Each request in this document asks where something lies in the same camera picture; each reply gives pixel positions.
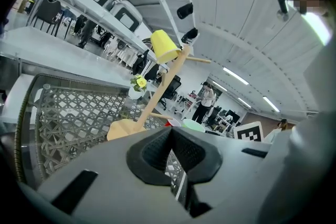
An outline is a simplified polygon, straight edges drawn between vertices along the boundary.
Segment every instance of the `ceiling light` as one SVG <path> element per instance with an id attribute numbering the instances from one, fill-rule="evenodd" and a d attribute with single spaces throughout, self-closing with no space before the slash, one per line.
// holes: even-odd
<path id="1" fill-rule="evenodd" d="M 220 88 L 222 88 L 224 91 L 226 91 L 227 92 L 227 90 L 224 88 L 224 87 L 222 87 L 221 85 L 219 85 L 217 82 L 212 82 L 213 84 L 215 84 L 215 85 L 217 85 L 218 87 L 220 87 Z"/>
<path id="2" fill-rule="evenodd" d="M 239 97 L 238 97 L 238 99 L 239 99 L 239 101 L 240 101 L 240 102 L 242 102 L 242 103 L 246 104 L 246 105 L 247 105 L 249 108 L 251 108 L 251 106 L 250 106 L 248 103 L 246 103 L 244 100 L 242 100 L 242 99 L 241 99 L 241 98 L 239 98 Z"/>
<path id="3" fill-rule="evenodd" d="M 264 96 L 263 99 L 276 111 L 276 112 L 280 112 L 280 110 L 278 110 L 278 108 L 266 97 Z"/>
<path id="4" fill-rule="evenodd" d="M 286 3 L 289 7 L 291 7 L 292 9 L 295 9 L 293 5 L 293 1 L 286 1 Z M 314 32 L 318 35 L 322 43 L 326 45 L 331 38 L 331 34 L 328 28 L 326 27 L 326 25 L 321 20 L 321 18 L 314 13 L 306 13 L 305 15 L 301 14 L 301 16 L 310 25 L 310 27 L 314 30 Z"/>
<path id="5" fill-rule="evenodd" d="M 223 68 L 225 72 L 228 72 L 230 75 L 234 76 L 236 79 L 240 80 L 243 84 L 248 85 L 248 82 L 245 79 L 242 79 L 237 74 L 233 73 L 231 70 L 228 70 L 226 67 Z"/>

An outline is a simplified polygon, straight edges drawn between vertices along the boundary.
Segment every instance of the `black rubber grip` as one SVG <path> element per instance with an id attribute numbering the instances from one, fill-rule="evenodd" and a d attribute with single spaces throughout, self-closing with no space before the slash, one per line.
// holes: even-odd
<path id="1" fill-rule="evenodd" d="M 223 161 L 214 145 L 188 134 L 181 127 L 164 127 L 130 147 L 127 165 L 145 183 L 169 186 L 171 179 L 164 172 L 171 150 L 191 184 L 210 181 Z"/>

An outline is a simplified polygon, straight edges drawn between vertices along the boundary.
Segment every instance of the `office desk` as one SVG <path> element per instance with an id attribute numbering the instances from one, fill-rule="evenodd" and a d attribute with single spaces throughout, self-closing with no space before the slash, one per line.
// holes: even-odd
<path id="1" fill-rule="evenodd" d="M 194 105 L 197 104 L 197 103 L 199 103 L 200 100 L 197 101 L 195 98 L 190 97 L 188 94 L 178 94 L 177 97 L 176 97 L 176 100 L 174 101 L 174 103 L 169 108 L 169 111 L 171 111 L 173 109 L 173 107 L 176 107 L 177 103 L 180 103 L 179 102 L 180 97 L 185 98 L 185 99 L 187 99 L 187 100 L 189 100 L 191 102 L 191 105 L 189 106 L 188 109 L 185 109 L 184 106 L 183 106 L 184 111 L 183 112 L 179 112 L 179 113 L 181 113 L 181 119 L 184 119 L 189 114 L 189 112 L 194 107 Z"/>
<path id="2" fill-rule="evenodd" d="M 217 115 L 216 117 L 219 118 L 220 121 L 219 121 L 219 123 L 218 123 L 218 126 L 215 128 L 215 130 L 216 130 L 216 129 L 217 129 L 223 122 L 225 122 L 225 123 L 226 123 L 226 126 L 225 126 L 225 129 L 223 130 L 223 132 L 225 132 L 225 131 L 229 128 L 229 126 L 231 126 L 231 124 L 229 124 L 229 123 L 226 121 L 226 119 L 223 118 L 222 116 Z"/>

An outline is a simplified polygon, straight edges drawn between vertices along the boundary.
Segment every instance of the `metal mesh grate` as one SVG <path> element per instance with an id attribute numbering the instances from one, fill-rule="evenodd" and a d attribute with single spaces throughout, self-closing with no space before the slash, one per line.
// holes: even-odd
<path id="1" fill-rule="evenodd" d="M 180 175 L 182 170 L 182 167 L 177 160 L 175 154 L 173 151 L 170 151 L 170 154 L 167 159 L 167 166 L 166 166 L 166 171 L 165 175 L 169 176 L 172 179 L 172 190 L 175 191 L 175 188 L 177 188 L 177 179 Z"/>
<path id="2" fill-rule="evenodd" d="M 137 120 L 145 103 L 130 100 L 124 92 L 97 92 L 44 85 L 36 117 L 36 143 L 43 179 L 81 153 L 106 141 L 113 121 Z M 146 129 L 164 122 L 149 117 Z"/>

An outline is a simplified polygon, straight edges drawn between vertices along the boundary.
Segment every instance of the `black chair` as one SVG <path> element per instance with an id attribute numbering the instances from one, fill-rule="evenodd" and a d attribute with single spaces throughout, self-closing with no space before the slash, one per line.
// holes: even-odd
<path id="1" fill-rule="evenodd" d="M 214 111 L 212 112 L 212 114 L 210 115 L 210 117 L 205 122 L 205 124 L 207 126 L 218 125 L 218 122 L 216 121 L 216 117 L 217 117 L 217 115 L 218 115 L 218 113 L 220 112 L 221 109 L 222 108 L 220 108 L 220 107 L 214 108 Z"/>
<path id="2" fill-rule="evenodd" d="M 169 84 L 168 88 L 163 93 L 162 97 L 160 98 L 159 102 L 163 105 L 164 109 L 167 109 L 167 102 L 164 101 L 165 99 L 172 100 L 173 97 L 177 94 L 176 89 L 181 86 L 180 82 L 181 78 L 178 76 L 175 76 L 172 80 L 172 82 Z"/>
<path id="3" fill-rule="evenodd" d="M 35 22 L 34 22 L 34 27 L 36 25 L 37 19 L 40 19 L 40 20 L 43 21 L 40 30 L 42 30 L 43 24 L 44 24 L 44 22 L 46 22 L 46 23 L 49 24 L 47 32 L 49 31 L 51 25 L 54 26 L 52 31 L 51 31 L 51 34 L 53 34 L 53 32 L 55 30 L 55 26 L 61 22 L 62 17 L 63 17 L 62 16 L 59 21 L 54 20 L 54 18 L 56 17 L 56 15 L 58 13 L 62 13 L 61 3 L 59 1 L 43 0 L 40 7 L 38 8 L 38 11 L 37 11 L 35 17 L 34 17 L 34 18 L 36 18 Z"/>

